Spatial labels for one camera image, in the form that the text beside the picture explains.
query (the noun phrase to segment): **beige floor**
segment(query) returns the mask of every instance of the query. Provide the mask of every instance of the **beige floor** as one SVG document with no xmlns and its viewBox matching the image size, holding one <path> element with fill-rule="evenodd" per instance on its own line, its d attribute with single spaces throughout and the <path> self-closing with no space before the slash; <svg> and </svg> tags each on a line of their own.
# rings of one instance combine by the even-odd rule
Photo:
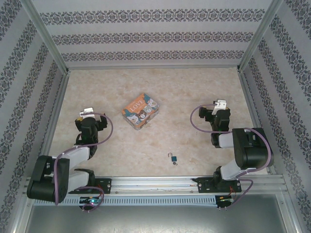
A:
<svg viewBox="0 0 311 233">
<path fill-rule="evenodd" d="M 160 108 L 145 128 L 135 131 L 121 110 L 141 93 L 147 93 Z M 234 158 L 233 149 L 214 148 L 210 135 L 194 129 L 189 116 L 196 106 L 217 98 L 228 102 L 231 129 L 252 127 L 235 68 L 73 71 L 50 155 L 72 147 L 78 134 L 74 120 L 81 110 L 93 107 L 111 118 L 115 130 L 95 156 L 79 167 L 90 168 L 97 176 L 211 175 Z M 194 123 L 210 129 L 198 113 Z M 110 126 L 99 132 L 99 140 L 109 132 Z M 177 166 L 168 158 L 169 152 L 177 156 Z"/>
</svg>

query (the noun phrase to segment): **striped wallpaper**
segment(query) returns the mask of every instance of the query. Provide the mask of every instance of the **striped wallpaper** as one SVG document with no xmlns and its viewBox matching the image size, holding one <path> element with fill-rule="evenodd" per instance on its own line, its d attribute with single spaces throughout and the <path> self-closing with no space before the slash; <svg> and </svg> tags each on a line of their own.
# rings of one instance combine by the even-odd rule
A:
<svg viewBox="0 0 311 233">
<path fill-rule="evenodd" d="M 271 0 L 33 1 L 69 68 L 229 65 Z"/>
<path fill-rule="evenodd" d="M 0 233 L 45 139 L 63 74 L 18 0 L 0 1 Z"/>
<path fill-rule="evenodd" d="M 244 70 L 303 232 L 311 232 L 311 7 L 285 0 Z"/>
</svg>

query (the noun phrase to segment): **printed box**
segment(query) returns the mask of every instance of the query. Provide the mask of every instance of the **printed box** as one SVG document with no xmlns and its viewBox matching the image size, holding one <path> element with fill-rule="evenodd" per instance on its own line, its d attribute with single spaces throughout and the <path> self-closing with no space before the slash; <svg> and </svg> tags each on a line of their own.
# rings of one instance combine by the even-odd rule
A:
<svg viewBox="0 0 311 233">
<path fill-rule="evenodd" d="M 122 110 L 124 119 L 135 129 L 140 130 L 159 111 L 159 105 L 147 94 L 142 93 Z"/>
</svg>

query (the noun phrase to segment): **purple cable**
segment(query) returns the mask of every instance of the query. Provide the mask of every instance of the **purple cable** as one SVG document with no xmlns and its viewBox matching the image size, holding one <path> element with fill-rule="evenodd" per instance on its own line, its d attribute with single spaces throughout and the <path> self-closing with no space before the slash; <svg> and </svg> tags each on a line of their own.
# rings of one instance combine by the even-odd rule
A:
<svg viewBox="0 0 311 233">
<path fill-rule="evenodd" d="M 61 153 L 60 155 L 57 156 L 57 158 L 55 159 L 55 162 L 54 162 L 54 185 L 55 185 L 55 205 L 58 205 L 58 178 L 57 178 L 57 163 L 58 163 L 58 160 L 66 153 L 72 151 L 72 150 L 75 150 L 75 149 L 78 149 L 78 148 L 81 148 L 81 147 L 91 147 L 91 146 L 97 146 L 97 145 L 100 145 L 104 142 L 106 142 L 112 135 L 112 132 L 113 132 L 113 124 L 112 124 L 112 121 L 110 120 L 109 117 L 107 117 L 106 115 L 104 114 L 101 114 L 101 113 L 92 113 L 93 115 L 100 115 L 100 116 L 103 116 L 105 117 L 111 124 L 111 131 L 110 131 L 110 134 L 109 136 L 101 141 L 101 142 L 98 142 L 98 143 L 94 143 L 94 144 L 88 144 L 88 145 L 81 145 L 81 146 L 75 146 L 73 148 L 70 148 L 70 149 L 67 149 L 65 150 L 63 153 Z M 82 116 L 86 116 L 86 115 L 90 115 L 90 113 L 85 113 L 85 114 L 81 114 Z"/>
<path fill-rule="evenodd" d="M 199 129 L 198 127 L 196 127 L 196 126 L 194 125 L 194 123 L 192 122 L 192 115 L 193 115 L 193 113 L 194 113 L 195 110 L 197 110 L 198 108 L 204 107 L 204 106 L 215 106 L 215 104 L 205 104 L 205 105 L 200 105 L 200 106 L 196 107 L 196 108 L 192 111 L 192 113 L 191 113 L 191 115 L 190 115 L 190 123 L 191 123 L 191 125 L 192 125 L 194 128 L 196 128 L 198 131 L 201 131 L 201 132 L 204 132 L 204 133 L 230 133 L 230 131 L 228 131 L 228 132 L 222 132 L 222 131 L 206 131 L 206 130 L 201 130 L 201 129 Z M 261 171 L 261 170 L 265 169 L 265 168 L 269 165 L 269 163 L 270 163 L 270 161 L 271 161 L 271 148 L 270 148 L 270 145 L 269 145 L 268 141 L 267 141 L 259 132 L 257 132 L 256 130 L 251 129 L 251 128 L 244 128 L 244 129 L 253 132 L 253 133 L 256 134 L 258 137 L 261 138 L 261 140 L 264 142 L 264 144 L 265 144 L 265 146 L 266 146 L 266 148 L 267 148 L 267 151 L 268 151 L 268 158 L 267 158 L 266 163 L 265 163 L 262 167 L 257 168 L 257 169 L 254 169 L 254 170 L 250 170 L 250 171 L 244 171 L 244 172 L 242 172 L 241 174 L 239 174 L 236 178 L 239 178 L 239 177 L 241 177 L 241 176 L 243 176 L 243 175 L 245 175 L 245 174 L 247 174 L 247 173 L 250 173 L 250 172 Z M 251 179 L 240 179 L 240 181 L 249 181 L 249 182 L 251 182 L 251 184 L 249 185 L 249 187 L 242 193 L 242 195 L 241 195 L 235 202 L 233 202 L 233 203 L 232 203 L 230 206 L 228 206 L 227 208 L 222 208 L 222 209 L 228 209 L 228 208 L 230 208 L 231 206 L 234 206 L 237 202 L 239 202 L 239 201 L 241 200 L 241 198 L 244 197 L 245 194 L 251 189 L 251 187 L 253 186 L 253 183 L 254 183 Z"/>
<path fill-rule="evenodd" d="M 240 181 L 249 181 L 251 184 L 249 185 L 249 187 L 242 193 L 242 195 L 236 201 L 234 201 L 228 207 L 220 208 L 220 209 L 227 210 L 227 209 L 231 208 L 232 206 L 234 206 L 236 203 L 238 203 L 241 200 L 241 198 L 243 198 L 245 196 L 245 194 L 251 189 L 251 187 L 253 186 L 253 183 L 254 183 L 253 180 L 251 180 L 251 179 L 240 179 Z"/>
<path fill-rule="evenodd" d="M 88 213 L 91 212 L 91 211 L 94 211 L 94 210 L 96 210 L 96 209 L 103 203 L 103 201 L 104 201 L 104 191 L 103 191 L 101 188 L 99 188 L 99 187 L 89 187 L 89 186 L 85 186 L 85 187 L 80 187 L 80 188 L 77 188 L 77 189 L 97 189 L 97 190 L 99 190 L 99 191 L 103 194 L 103 197 L 102 197 L 101 201 L 100 201 L 96 206 L 93 206 L 92 204 L 85 204 L 84 206 L 82 206 L 82 211 L 86 211 L 84 208 L 87 207 L 87 206 L 91 206 L 91 207 L 92 207 L 92 209 L 87 210 Z"/>
<path fill-rule="evenodd" d="M 198 108 L 201 108 L 201 107 L 207 107 L 207 106 L 216 106 L 216 104 L 214 103 L 210 103 L 210 104 L 205 104 L 205 105 L 200 105 L 198 107 L 196 107 L 192 113 L 190 114 L 190 123 L 191 125 L 196 128 L 198 131 L 201 131 L 201 132 L 204 132 L 204 133 L 231 133 L 230 131 L 207 131 L 207 130 L 201 130 L 200 128 L 196 127 L 192 121 L 192 116 L 193 116 L 193 113 L 195 112 L 195 110 L 197 110 Z"/>
</svg>

